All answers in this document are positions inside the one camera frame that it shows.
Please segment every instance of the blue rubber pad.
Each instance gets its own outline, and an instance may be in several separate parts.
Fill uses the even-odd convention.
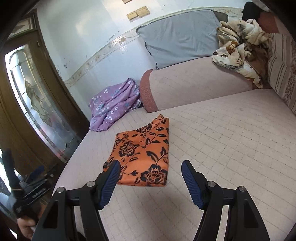
[[[181,172],[193,203],[197,205],[199,209],[202,209],[204,206],[204,202],[202,201],[202,191],[185,162],[181,165]]]
[[[119,174],[120,174],[120,163],[119,161],[117,161],[102,188],[101,201],[99,203],[99,206],[101,209],[103,209],[103,207],[109,203],[112,193],[114,191],[114,188],[116,186],[116,183],[118,182]]]

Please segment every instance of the gray cushion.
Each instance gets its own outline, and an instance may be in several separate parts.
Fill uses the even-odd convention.
[[[198,10],[157,20],[137,29],[156,68],[212,56],[219,48],[219,20],[211,10]]]

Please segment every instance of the purple fabric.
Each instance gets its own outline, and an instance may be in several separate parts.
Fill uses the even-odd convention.
[[[137,104],[140,91],[132,79],[105,88],[90,103],[92,118],[89,129],[105,131]]]

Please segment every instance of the folded orange fabric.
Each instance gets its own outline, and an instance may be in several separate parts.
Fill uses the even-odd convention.
[[[168,175],[168,135],[169,119],[162,115],[142,128],[118,133],[103,171],[118,160],[118,184],[164,186]]]

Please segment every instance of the yellowed wall switch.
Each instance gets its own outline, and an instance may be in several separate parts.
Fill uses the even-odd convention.
[[[148,14],[150,14],[150,11],[148,10],[148,8],[145,6],[145,7],[141,7],[139,9],[136,10],[136,13],[137,15],[141,18],[141,17],[144,17]]]
[[[137,13],[136,13],[135,11],[130,12],[130,13],[127,15],[127,17],[128,17],[129,20],[132,20],[132,19],[136,18],[137,16],[138,16],[138,15],[137,15]]]

